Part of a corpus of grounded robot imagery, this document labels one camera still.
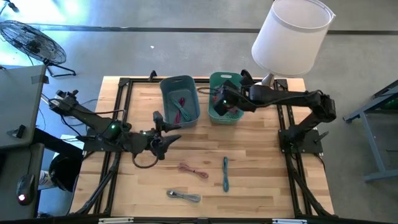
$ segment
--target teal basket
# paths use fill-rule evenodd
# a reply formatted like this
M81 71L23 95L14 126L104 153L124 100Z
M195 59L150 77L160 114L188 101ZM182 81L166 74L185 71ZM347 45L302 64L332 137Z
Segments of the teal basket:
M185 105L183 108L188 112L191 120L185 121L184 118L181 117L181 121L178 125L180 125L181 128L195 126L200 116L200 108L193 78L188 75L166 78L160 82L160 89L162 90L163 96L165 121L174 124L178 109L173 104L172 98L179 99L184 97Z
M210 76L210 88L218 88L221 86L226 80L234 83L238 88L241 87L240 81L242 76L237 73L231 72L216 72ZM209 107L208 113L210 116L210 121L216 124L235 124L238 122L243 116L243 111L238 110L237 113L227 112L224 116L218 115L218 113L214 110L213 107L213 95L209 97Z

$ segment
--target gray floor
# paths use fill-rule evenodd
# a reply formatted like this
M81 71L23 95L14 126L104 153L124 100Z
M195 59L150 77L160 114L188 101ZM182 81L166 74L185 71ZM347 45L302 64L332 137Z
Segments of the gray floor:
M118 27L260 28L272 1L268 0L68 0L17 1L21 14L6 8L0 17L43 24ZM396 0L324 0L336 13L332 29L398 30ZM205 75L248 69L261 76L251 57L256 34L183 34L133 32L45 32L66 51L64 66L77 77L50 78L44 93L80 90L83 102L96 98L105 75ZM0 64L30 65L25 55L0 42ZM346 218L398 222L398 179L366 184L363 175L376 171L360 120L341 118L373 93L397 79L398 36L327 36L314 68L304 79L307 89L321 89L336 101L338 119L320 125L330 134L323 140L326 175L337 215ZM54 136L73 134L58 116L40 106ZM38 124L43 126L42 118ZM45 153L44 168L52 158ZM62 215L71 195L53 189L42 193L40 211Z

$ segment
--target wooden tabletop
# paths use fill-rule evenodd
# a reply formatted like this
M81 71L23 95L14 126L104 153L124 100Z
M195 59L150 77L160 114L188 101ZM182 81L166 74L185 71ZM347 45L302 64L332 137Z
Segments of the wooden tabletop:
M96 111L113 110L120 77L104 77ZM287 79L290 91L304 91L302 79ZM122 153L113 200L112 216L124 217L223 217L272 218L293 217L292 199L284 156L280 153L277 131L279 120L275 106L245 112L237 125L212 124L207 113L208 95L198 94L201 116L194 128L171 131L181 134L164 161L150 169L138 169L130 153ZM135 83L127 121L132 131L154 127L153 111L163 113L158 83ZM310 112L293 107L295 122ZM223 192L222 163L229 158L229 192ZM84 161L77 183L71 212L81 208L98 185L104 153L96 152ZM139 154L137 161L153 161L150 152ZM209 173L208 179L180 172L177 165ZM321 162L314 155L303 154L307 184L324 208L333 213L328 184ZM200 203L169 198L166 190L200 194ZM105 189L103 206L108 188ZM302 194L298 191L303 210Z

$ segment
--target red cable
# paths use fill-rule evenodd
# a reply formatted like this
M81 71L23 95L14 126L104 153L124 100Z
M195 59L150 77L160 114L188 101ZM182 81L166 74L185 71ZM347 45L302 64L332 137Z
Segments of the red cable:
M181 106L184 106L185 98L181 97L178 102L180 103ZM174 119L174 124L178 124L180 122L180 120L181 120L181 111L178 110L177 115L175 116L175 119Z
M197 174L199 177L201 178L208 178L209 175L206 172L203 171L196 171L194 169L192 169L190 166L186 165L185 163L180 163L180 165L177 166L179 171L189 171L189 172L193 172L194 174Z

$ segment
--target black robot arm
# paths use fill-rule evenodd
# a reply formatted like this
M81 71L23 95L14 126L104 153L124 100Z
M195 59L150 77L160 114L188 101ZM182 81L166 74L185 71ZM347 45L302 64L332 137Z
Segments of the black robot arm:
M144 150L150 150L157 159L162 160L165 158L164 154L168 147L181 137L181 135L162 136L162 131L168 132L178 129L180 126L164 122L158 111L154 112L155 128L139 133L130 132L131 124L117 119L102 118L98 114L109 112L95 113L79 104L76 100L77 93L77 90L72 93L59 90L56 98L49 100L49 106L57 114L73 116L93 130L94 136L76 137L86 144L90 144L92 147L88 148L92 151L127 151L136 157Z
M290 126L285 137L289 141L302 141L305 133L318 124L336 119L335 101L329 95L317 91L278 91L269 86L255 85L249 75L244 75L242 87L238 88L229 80L216 91L217 101L214 109L224 115L229 109L237 107L243 111L255 112L257 108L270 105L306 106L311 113L300 123Z

